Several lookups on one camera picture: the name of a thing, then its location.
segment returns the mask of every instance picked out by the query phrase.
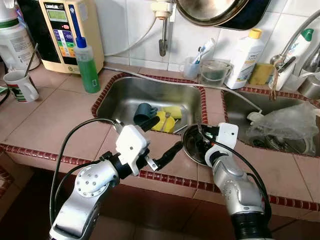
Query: dish sponge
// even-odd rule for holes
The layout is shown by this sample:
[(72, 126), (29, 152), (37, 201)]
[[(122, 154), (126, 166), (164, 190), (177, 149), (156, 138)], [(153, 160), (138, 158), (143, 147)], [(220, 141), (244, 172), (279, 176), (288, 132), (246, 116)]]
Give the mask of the dish sponge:
[(164, 112), (171, 113), (171, 117), (173, 117), (174, 119), (182, 118), (182, 113), (179, 106), (164, 106), (162, 110)]

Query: kitchen sink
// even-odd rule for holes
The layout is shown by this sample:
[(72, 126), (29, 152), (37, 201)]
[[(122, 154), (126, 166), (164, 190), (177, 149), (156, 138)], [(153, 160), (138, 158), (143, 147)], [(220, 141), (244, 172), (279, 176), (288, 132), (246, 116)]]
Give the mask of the kitchen sink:
[[(291, 107), (304, 103), (303, 100), (293, 97), (277, 96), (276, 101), (269, 100), (268, 94), (238, 91), (245, 98), (256, 104), (262, 109), (262, 114), (266, 115), (275, 110)], [(250, 127), (251, 121), (247, 119), (247, 116), (251, 112), (257, 112), (257, 110), (246, 101), (241, 98), (225, 92), (223, 95), (224, 104), (226, 107), (226, 114), (228, 122), (239, 126), (238, 139), (253, 147), (269, 148), (274, 150), (282, 150), (290, 153), (303, 153), (306, 149), (304, 140), (286, 140), (288, 148), (285, 150), (279, 149), (277, 144), (274, 144), (273, 139), (269, 137), (248, 137), (246, 135), (247, 129)], [(317, 119), (318, 128), (320, 127), (319, 119)], [(313, 138), (313, 142), (316, 148), (316, 155), (320, 156), (320, 134)]]
[(202, 117), (201, 93), (197, 87), (131, 76), (119, 78), (111, 85), (96, 115), (98, 118), (118, 119), (126, 125), (134, 124), (134, 115), (141, 103), (148, 103), (158, 111), (162, 107), (179, 106), (182, 118), (176, 122), (174, 131), (194, 124), (197, 117)]

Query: green dish soap bottle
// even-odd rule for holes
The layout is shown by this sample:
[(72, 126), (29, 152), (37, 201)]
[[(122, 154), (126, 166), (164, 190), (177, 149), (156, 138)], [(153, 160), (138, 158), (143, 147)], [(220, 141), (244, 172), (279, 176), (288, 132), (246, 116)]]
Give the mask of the green dish soap bottle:
[(100, 91), (100, 84), (92, 47), (87, 45), (83, 36), (76, 37), (75, 41), (77, 46), (74, 53), (84, 89), (90, 94), (97, 93)]

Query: white tube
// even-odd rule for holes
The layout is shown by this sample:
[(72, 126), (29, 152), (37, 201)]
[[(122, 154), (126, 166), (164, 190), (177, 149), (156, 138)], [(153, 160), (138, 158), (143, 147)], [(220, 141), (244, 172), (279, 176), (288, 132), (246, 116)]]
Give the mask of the white tube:
[(229, 92), (231, 94), (236, 95), (237, 97), (243, 99), (248, 104), (250, 104), (251, 106), (256, 108), (259, 111), (259, 113), (262, 112), (262, 109), (260, 107), (258, 107), (257, 105), (255, 105), (252, 101), (250, 101), (249, 99), (245, 98), (244, 96), (242, 96), (238, 92), (233, 91), (233, 90), (231, 90), (229, 88), (226, 88), (226, 87), (220, 87), (220, 86), (219, 87), (215, 87), (215, 86), (209, 86), (209, 85), (202, 85), (202, 84), (198, 84), (198, 83), (184, 83), (184, 82), (164, 81), (164, 80), (159, 80), (159, 79), (156, 79), (156, 78), (148, 77), (148, 76), (145, 76), (145, 75), (141, 75), (141, 74), (133, 72), (133, 71), (127, 71), (127, 70), (113, 68), (113, 67), (109, 67), (109, 66), (104, 66), (103, 68), (106, 69), (106, 70), (111, 70), (111, 71), (115, 71), (115, 72), (123, 72), (123, 73), (131, 74), (131, 75), (134, 75), (136, 77), (140, 77), (140, 78), (151, 80), (151, 81), (158, 82), (158, 83), (173, 84), (173, 85), (183, 85), (183, 86), (193, 86), (193, 87), (204, 87), (204, 88), (211, 88), (211, 89), (220, 89), (220, 90), (223, 90), (223, 91), (226, 91), (226, 92)]
[(129, 49), (133, 48), (135, 45), (137, 45), (138, 43), (141, 42), (141, 40), (150, 32), (150, 30), (153, 28), (153, 26), (155, 25), (155, 22), (156, 22), (156, 17), (153, 19), (151, 25), (149, 26), (149, 28), (147, 29), (146, 33), (143, 34), (137, 41), (135, 41), (134, 43), (132, 43), (131, 45), (129, 45), (127, 48), (121, 50), (121, 51), (118, 51), (118, 52), (112, 52), (112, 53), (106, 53), (104, 54), (105, 57), (108, 57), (108, 56), (114, 56), (114, 55), (118, 55), (118, 54), (121, 54), (125, 51), (128, 51)]

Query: tiled countertop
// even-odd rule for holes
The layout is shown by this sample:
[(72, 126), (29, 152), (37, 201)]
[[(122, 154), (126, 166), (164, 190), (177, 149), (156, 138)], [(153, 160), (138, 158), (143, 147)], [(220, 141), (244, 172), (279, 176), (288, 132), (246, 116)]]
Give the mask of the tiled countertop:
[[(183, 78), (179, 72), (118, 64), (109, 64), (109, 66), (140, 74)], [(101, 91), (111, 77), (118, 73), (103, 70), (99, 74)], [(31, 149), (42, 152), (42, 157), (39, 155), (34, 157), (32, 154), (23, 155), (15, 153), (11, 148), (7, 149), (7, 153), (18, 163), (53, 170), (54, 155), (44, 153), (58, 154), (67, 133), (79, 123), (93, 117), (91, 107), (101, 91), (95, 94), (86, 93), (79, 76), (48, 71), (42, 65), (30, 71), (30, 75), (38, 87), (40, 99), (31, 103), (18, 103), (10, 96), (0, 106), (0, 143), (2, 146), (23, 148), (24, 151)], [(206, 88), (205, 94), (208, 123), (216, 125), (224, 122), (220, 90)], [(161, 157), (164, 151), (181, 139), (178, 135), (153, 131), (147, 132), (147, 135), (151, 141), (149, 149), (152, 158)], [(116, 138), (117, 133), (110, 125), (100, 122), (91, 123), (80, 128), (71, 137), (64, 155), (92, 161), (106, 151), (114, 153)], [(235, 149), (256, 168), (270, 195), (320, 203), (320, 158), (253, 148), (240, 141)], [(63, 163), (61, 171), (66, 172), (74, 167), (70, 163), (72, 160)], [(239, 164), (248, 170), (242, 162), (239, 161)], [(152, 171), (148, 166), (143, 170), (143, 174), (146, 171), (147, 173)], [(193, 182), (212, 183), (213, 176), (210, 168), (197, 165), (183, 151), (180, 151), (160, 173), (162, 176), (175, 176), (175, 181), (188, 180), (188, 186), (187, 184), (170, 184), (161, 180), (147, 179), (155, 179), (157, 175), (145, 176), (145, 178), (130, 176), (121, 183), (188, 198), (223, 203), (220, 193), (190, 187)], [(287, 213), (288, 207), (273, 204), (272, 208), (279, 215), (285, 214), (295, 218), (304, 216), (305, 219), (310, 220), (320, 219), (319, 212), (315, 213), (308, 209), (294, 208)]]

